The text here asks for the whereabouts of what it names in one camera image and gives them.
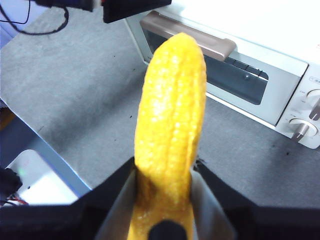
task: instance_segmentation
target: brown handle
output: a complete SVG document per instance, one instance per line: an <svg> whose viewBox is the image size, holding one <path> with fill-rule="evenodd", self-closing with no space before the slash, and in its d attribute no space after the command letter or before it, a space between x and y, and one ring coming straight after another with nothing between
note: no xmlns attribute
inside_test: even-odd
<svg viewBox="0 0 320 240"><path fill-rule="evenodd" d="M143 29L166 39L181 32L186 33L197 41L203 54L219 61L224 61L237 46L234 41L221 39L196 30L179 21L164 17L156 11L152 11L145 16L140 21L140 25Z"/></svg>

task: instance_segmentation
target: oven dial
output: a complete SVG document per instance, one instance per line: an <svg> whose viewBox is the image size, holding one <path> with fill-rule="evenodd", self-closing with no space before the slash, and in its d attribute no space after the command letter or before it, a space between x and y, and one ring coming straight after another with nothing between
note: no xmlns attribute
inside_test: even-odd
<svg viewBox="0 0 320 240"><path fill-rule="evenodd" d="M312 90L307 94L308 102L313 105L312 111L309 114L311 120L317 121L320 119L320 89Z"/></svg>
<svg viewBox="0 0 320 240"><path fill-rule="evenodd" d="M291 119L289 123L294 131L291 139L295 142L299 142L304 136L313 137L318 132L312 123L300 118Z"/></svg>

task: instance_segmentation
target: green light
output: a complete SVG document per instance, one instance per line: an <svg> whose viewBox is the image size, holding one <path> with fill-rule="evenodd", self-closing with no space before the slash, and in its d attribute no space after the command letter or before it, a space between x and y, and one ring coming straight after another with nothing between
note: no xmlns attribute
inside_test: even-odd
<svg viewBox="0 0 320 240"><path fill-rule="evenodd" d="M20 177L24 177L26 175L26 171L23 168L18 168L18 175Z"/></svg>

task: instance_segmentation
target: toaster oven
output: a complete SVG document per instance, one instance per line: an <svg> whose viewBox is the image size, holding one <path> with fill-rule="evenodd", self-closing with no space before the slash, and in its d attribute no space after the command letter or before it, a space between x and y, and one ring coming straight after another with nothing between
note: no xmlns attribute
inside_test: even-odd
<svg viewBox="0 0 320 240"><path fill-rule="evenodd" d="M272 0L254 11L255 2L249 0L233 2L232 9L230 1L217 6L173 0L125 21L146 64L169 37L180 32L194 37L207 66L207 97L316 149L320 26L312 20L320 3L306 2L308 12L298 1Z"/></svg>

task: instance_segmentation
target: gray carpet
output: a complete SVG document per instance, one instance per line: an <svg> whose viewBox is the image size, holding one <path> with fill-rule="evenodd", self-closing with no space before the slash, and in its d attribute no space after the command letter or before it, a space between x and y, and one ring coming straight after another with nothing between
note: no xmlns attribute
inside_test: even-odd
<svg viewBox="0 0 320 240"><path fill-rule="evenodd" d="M56 28L46 11L27 28ZM1 51L1 97L91 187L134 154L146 66L123 21L70 10L48 36L18 35ZM320 152L208 99L199 156L260 205L320 208Z"/></svg>

